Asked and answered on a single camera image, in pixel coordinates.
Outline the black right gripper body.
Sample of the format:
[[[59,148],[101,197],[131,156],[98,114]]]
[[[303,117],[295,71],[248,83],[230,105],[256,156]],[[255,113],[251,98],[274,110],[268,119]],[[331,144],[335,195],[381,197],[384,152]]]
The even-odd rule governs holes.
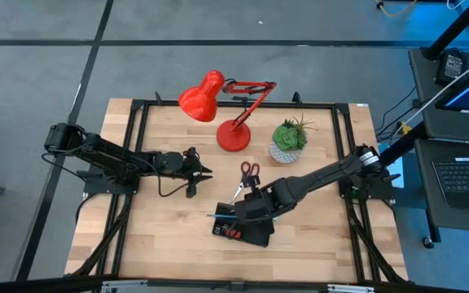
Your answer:
[[[258,176],[249,176],[246,183],[251,192],[243,200],[234,203],[234,215],[240,222],[272,220],[291,211],[291,204],[281,198],[285,191],[285,179],[279,178],[263,187],[258,187]]]

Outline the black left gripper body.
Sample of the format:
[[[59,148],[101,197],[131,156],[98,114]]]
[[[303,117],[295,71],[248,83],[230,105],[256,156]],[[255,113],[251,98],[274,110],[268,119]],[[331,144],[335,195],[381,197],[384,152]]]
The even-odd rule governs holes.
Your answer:
[[[199,153],[196,148],[191,146],[183,153],[168,152],[162,154],[156,161],[156,176],[158,181],[158,194],[161,197],[173,195],[182,188],[186,188],[186,197],[191,199],[197,194],[197,184],[195,177],[203,175],[197,172],[198,163],[201,163]],[[162,192],[162,177],[171,179],[182,179],[186,183],[177,187],[167,194]]]

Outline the red-handled scissors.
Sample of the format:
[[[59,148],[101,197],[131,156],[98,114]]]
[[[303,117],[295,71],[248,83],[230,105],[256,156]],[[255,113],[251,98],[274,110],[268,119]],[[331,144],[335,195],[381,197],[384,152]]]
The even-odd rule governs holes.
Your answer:
[[[249,163],[244,161],[240,165],[242,177],[238,184],[237,190],[234,195],[231,197],[230,203],[233,203],[241,191],[248,185],[248,178],[250,176],[258,176],[260,172],[260,165],[257,163]]]

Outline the black mesh desk organizer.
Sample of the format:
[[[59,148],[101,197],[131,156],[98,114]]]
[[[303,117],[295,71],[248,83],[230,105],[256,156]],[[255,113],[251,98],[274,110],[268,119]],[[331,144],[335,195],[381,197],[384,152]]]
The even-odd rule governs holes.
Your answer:
[[[216,210],[213,214],[234,215],[234,206],[227,203],[218,203]],[[258,221],[258,222],[242,222],[239,219],[236,221],[227,219],[216,219],[213,223],[213,228],[217,225],[222,226],[227,224],[228,230],[240,230],[242,233],[241,238],[227,238],[226,233],[223,238],[229,240],[236,240],[243,243],[248,243],[260,247],[267,247],[270,241],[270,235],[274,233],[274,222],[272,220]]]

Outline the potted green succulent plant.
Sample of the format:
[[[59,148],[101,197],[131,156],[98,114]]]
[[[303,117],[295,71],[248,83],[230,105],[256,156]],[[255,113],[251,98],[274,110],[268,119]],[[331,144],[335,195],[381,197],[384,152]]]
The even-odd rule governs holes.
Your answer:
[[[300,119],[296,117],[285,119],[272,134],[271,157],[281,164],[297,161],[308,143],[307,130],[317,131],[314,127],[310,127],[312,123],[313,121],[305,119],[304,115],[301,115]]]

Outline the black laptop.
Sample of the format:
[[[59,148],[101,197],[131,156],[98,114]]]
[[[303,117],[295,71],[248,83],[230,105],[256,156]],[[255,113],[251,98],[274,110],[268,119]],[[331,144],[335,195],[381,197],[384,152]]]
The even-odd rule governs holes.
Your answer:
[[[418,139],[414,146],[436,203],[469,211],[469,144]]]

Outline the black power adapter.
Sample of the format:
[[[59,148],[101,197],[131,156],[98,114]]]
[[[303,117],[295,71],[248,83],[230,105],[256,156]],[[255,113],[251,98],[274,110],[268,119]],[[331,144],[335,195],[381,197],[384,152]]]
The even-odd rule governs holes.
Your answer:
[[[458,48],[445,50],[440,56],[435,83],[448,85],[466,71],[468,59],[469,54]]]

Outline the black stand pole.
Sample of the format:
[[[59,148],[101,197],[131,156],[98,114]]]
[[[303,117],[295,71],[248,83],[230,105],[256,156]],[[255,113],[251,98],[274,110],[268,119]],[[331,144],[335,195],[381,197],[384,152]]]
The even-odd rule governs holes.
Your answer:
[[[423,57],[429,60],[437,59],[467,26],[469,26],[469,6],[429,47],[421,48]]]

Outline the black aluminium table frame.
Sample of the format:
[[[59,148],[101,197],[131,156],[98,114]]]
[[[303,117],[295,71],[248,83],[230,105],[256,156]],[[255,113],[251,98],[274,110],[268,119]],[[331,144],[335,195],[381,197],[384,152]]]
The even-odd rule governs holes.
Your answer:
[[[212,234],[213,214],[227,202],[240,179],[244,161],[261,166],[261,180],[312,172],[346,155],[354,143],[372,145],[370,112],[359,104],[268,102],[250,117],[252,140],[233,153],[217,145],[217,126],[236,117],[241,107],[219,105],[214,121],[200,123],[171,100],[113,98],[101,134],[114,143],[130,137],[131,148],[184,151],[195,147],[213,178],[198,185],[191,199],[182,189],[158,194],[158,181],[144,177],[133,197],[126,230],[111,243],[102,273],[122,278],[260,282],[356,282],[382,279],[365,248],[350,229],[341,187],[331,184],[309,194],[275,223],[267,247]],[[274,130],[285,119],[311,119],[308,143],[300,158],[281,164],[270,155]]]

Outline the silver bracket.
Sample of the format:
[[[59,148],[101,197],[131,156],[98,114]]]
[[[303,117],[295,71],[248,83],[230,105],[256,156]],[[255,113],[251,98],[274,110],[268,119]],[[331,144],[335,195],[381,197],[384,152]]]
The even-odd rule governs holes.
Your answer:
[[[100,293],[117,293],[120,289],[147,286],[148,280],[115,280],[102,283]]]
[[[375,293],[374,287],[328,284],[327,293]]]

